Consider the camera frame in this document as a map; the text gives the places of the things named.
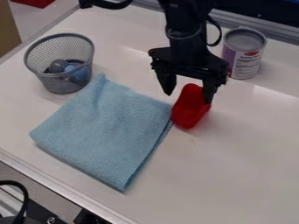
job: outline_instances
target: red plastic cup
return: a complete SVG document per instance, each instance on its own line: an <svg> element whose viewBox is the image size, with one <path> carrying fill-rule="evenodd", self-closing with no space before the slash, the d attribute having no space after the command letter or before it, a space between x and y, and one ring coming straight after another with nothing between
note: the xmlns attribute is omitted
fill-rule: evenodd
<svg viewBox="0 0 299 224"><path fill-rule="evenodd" d="M211 108L205 104L202 87L196 84L184 86L171 111L171 120L184 129L193 128Z"/></svg>
<svg viewBox="0 0 299 224"><path fill-rule="evenodd" d="M19 4L28 4L30 6L35 6L44 9L46 6L48 6L55 0L11 0L11 1Z"/></svg>

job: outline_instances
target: blue towel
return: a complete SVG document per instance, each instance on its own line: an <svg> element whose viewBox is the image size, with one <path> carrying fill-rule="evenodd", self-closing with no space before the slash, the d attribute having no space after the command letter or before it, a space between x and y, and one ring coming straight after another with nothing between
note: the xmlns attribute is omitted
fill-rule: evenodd
<svg viewBox="0 0 299 224"><path fill-rule="evenodd" d="M44 151L123 192L171 125L170 105L101 74L30 136Z"/></svg>

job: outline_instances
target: red cup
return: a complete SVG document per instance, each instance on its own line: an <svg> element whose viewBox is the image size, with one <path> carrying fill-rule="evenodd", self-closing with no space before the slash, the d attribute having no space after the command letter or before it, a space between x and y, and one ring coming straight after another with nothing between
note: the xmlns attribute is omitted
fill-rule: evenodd
<svg viewBox="0 0 299 224"><path fill-rule="evenodd" d="M193 128L211 108L205 104L203 88L196 84L184 86L171 111L171 120L184 129Z"/></svg>

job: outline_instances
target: can lid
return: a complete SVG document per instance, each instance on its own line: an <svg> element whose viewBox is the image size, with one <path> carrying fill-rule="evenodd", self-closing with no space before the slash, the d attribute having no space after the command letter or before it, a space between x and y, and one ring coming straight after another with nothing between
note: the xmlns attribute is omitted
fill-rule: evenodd
<svg viewBox="0 0 299 224"><path fill-rule="evenodd" d="M251 52L262 49L266 45L267 39L258 31L237 28L226 33L225 42L234 50Z"/></svg>

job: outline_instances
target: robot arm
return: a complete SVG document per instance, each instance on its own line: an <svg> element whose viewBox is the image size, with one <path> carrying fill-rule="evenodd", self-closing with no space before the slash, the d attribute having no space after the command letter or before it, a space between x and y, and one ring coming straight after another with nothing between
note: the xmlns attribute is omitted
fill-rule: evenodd
<svg viewBox="0 0 299 224"><path fill-rule="evenodd" d="M80 0L81 8L93 4L106 9L127 7L133 0L112 3L104 0ZM222 37L221 28L209 13L216 0L157 0L165 13L165 33L169 47L149 50L152 69L167 95L177 85L177 75L203 81L205 104L211 104L218 87L226 84L227 62L209 52L207 46L216 46ZM206 22L219 29L219 38L207 43Z"/></svg>

